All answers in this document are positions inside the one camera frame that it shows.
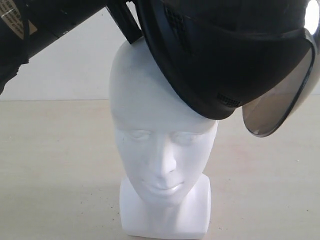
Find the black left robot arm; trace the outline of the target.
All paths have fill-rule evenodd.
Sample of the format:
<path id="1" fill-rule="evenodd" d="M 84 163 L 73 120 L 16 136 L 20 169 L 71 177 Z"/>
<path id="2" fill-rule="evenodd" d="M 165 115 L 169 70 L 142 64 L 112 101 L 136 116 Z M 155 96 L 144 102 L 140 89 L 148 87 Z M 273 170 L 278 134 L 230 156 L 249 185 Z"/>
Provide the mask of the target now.
<path id="1" fill-rule="evenodd" d="M 107 9 L 129 43 L 143 34 L 126 0 L 2 0 L 0 2 L 0 89 L 30 58 L 94 14 Z"/>

